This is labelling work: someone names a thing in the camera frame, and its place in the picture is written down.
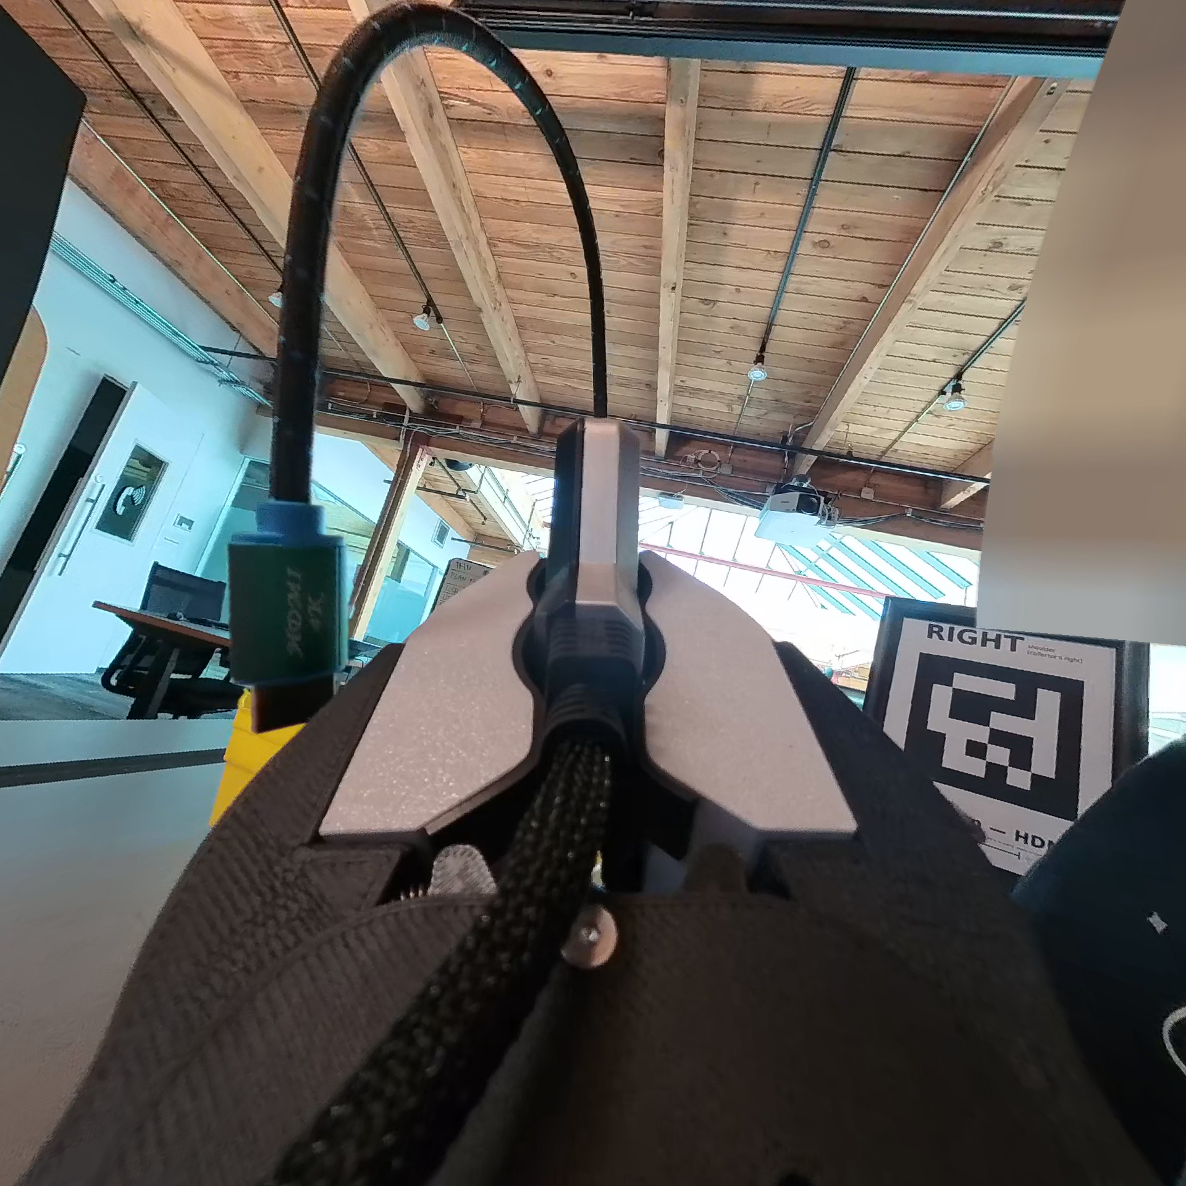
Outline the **wooden office desk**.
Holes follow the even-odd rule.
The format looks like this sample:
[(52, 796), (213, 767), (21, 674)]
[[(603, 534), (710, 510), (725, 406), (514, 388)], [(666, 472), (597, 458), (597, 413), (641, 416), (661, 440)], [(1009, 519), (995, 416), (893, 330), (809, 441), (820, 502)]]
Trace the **wooden office desk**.
[(110, 613), (128, 629), (125, 643), (99, 677), (106, 693), (130, 701), (127, 721), (161, 715), (200, 719), (237, 708), (241, 691), (230, 676), (214, 678), (204, 673), (213, 660), (228, 667), (228, 632), (100, 601), (93, 602), (93, 609)]

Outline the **black overhead bar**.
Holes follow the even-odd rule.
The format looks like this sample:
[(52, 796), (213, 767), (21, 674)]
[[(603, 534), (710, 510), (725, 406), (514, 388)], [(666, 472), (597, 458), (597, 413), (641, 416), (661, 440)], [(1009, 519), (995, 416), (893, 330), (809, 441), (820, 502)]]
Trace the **black overhead bar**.
[(1122, 2), (467, 2), (514, 50), (1094, 80)]

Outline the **framed wall picture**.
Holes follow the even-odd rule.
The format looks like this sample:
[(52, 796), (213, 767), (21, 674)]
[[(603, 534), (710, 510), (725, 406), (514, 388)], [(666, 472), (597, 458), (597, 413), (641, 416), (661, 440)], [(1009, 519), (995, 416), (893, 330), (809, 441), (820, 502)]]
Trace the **framed wall picture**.
[(113, 540), (134, 543), (144, 517), (152, 506), (161, 482), (168, 474), (168, 461), (135, 444), (103, 503), (96, 530)]

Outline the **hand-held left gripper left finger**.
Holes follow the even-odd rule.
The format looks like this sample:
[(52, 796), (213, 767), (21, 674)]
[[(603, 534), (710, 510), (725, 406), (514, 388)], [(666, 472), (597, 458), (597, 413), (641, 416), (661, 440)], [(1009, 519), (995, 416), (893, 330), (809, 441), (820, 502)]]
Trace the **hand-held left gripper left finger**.
[(515, 781), (536, 753), (524, 660), (538, 553), (432, 611), (408, 639), (346, 767), (324, 841), (433, 837)]

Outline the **handwritten whiteboard on stand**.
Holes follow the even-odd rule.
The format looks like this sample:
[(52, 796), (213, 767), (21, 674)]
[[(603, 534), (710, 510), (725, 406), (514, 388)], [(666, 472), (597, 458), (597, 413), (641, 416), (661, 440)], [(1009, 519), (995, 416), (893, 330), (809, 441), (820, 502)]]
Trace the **handwritten whiteboard on stand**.
[(492, 573), (491, 567), (468, 558), (452, 558), (437, 587), (433, 613), (460, 592), (466, 591), (484, 577)]

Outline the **white ceiling projector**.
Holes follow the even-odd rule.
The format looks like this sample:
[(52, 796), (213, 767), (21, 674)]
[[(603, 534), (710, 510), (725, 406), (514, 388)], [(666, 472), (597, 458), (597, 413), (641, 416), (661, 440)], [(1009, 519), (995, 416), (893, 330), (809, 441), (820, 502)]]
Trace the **white ceiling projector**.
[(836, 496), (799, 477), (768, 496), (754, 539), (778, 546), (813, 547), (830, 539), (838, 525)]

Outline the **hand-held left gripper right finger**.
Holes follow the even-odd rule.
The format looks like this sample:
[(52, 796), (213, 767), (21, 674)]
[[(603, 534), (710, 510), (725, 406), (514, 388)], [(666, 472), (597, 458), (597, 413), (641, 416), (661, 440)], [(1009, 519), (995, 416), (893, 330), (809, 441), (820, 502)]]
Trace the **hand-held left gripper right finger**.
[(661, 654), (642, 702), (651, 869), (714, 845), (751, 869), (771, 841), (851, 839), (855, 817), (772, 637), (668, 560), (639, 560)]

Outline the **black framed tag sign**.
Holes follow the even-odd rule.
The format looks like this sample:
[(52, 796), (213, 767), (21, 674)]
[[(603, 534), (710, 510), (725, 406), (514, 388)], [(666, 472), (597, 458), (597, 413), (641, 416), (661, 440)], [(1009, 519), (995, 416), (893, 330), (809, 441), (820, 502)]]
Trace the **black framed tag sign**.
[(967, 606), (884, 604), (864, 714), (1013, 879), (1149, 752), (1149, 646), (987, 629)]

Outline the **yellow plastic bin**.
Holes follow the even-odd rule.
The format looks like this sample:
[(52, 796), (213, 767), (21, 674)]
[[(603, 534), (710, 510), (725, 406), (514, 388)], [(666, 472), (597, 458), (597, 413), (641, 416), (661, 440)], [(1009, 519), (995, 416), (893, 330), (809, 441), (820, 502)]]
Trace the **yellow plastic bin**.
[(255, 732), (252, 693), (244, 691), (236, 708), (224, 752), (209, 827), (213, 828), (255, 776), (303, 729), (303, 724), (271, 732)]

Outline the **person's dark printed clothing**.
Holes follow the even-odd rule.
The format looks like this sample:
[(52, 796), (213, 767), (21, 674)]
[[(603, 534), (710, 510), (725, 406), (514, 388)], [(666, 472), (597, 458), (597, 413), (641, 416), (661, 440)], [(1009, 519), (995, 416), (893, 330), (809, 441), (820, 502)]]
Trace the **person's dark printed clothing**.
[(1104, 1099), (1156, 1177), (1183, 1184), (1183, 738), (1119, 777), (1012, 899)]

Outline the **black HDMI cable green plugs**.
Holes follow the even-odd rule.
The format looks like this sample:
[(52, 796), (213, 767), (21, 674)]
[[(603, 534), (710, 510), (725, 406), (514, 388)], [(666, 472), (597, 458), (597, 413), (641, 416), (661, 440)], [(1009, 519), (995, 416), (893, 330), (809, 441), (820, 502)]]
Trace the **black HDMI cable green plugs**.
[(511, 49), (470, 15), (398, 4), (350, 33), (320, 83), (291, 190), (271, 434), (271, 496), (257, 530), (228, 547), (231, 681), (252, 691), (254, 729), (303, 725), (346, 669), (346, 547), (310, 501), (322, 297), (341, 162), (361, 102), (399, 56), (444, 47), (488, 70), (518, 98), (552, 152), (573, 208), (587, 276), (591, 413), (608, 416), (598, 236), (577, 157), (556, 111)]

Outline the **black office chair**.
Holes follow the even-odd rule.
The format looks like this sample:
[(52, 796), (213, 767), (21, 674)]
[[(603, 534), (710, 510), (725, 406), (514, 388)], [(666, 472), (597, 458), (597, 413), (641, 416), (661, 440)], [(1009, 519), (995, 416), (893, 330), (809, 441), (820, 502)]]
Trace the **black office chair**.
[(228, 626), (221, 622), (226, 591), (224, 584), (165, 568), (155, 563), (151, 567), (138, 609), (162, 618), (186, 619), (200, 626), (228, 632)]

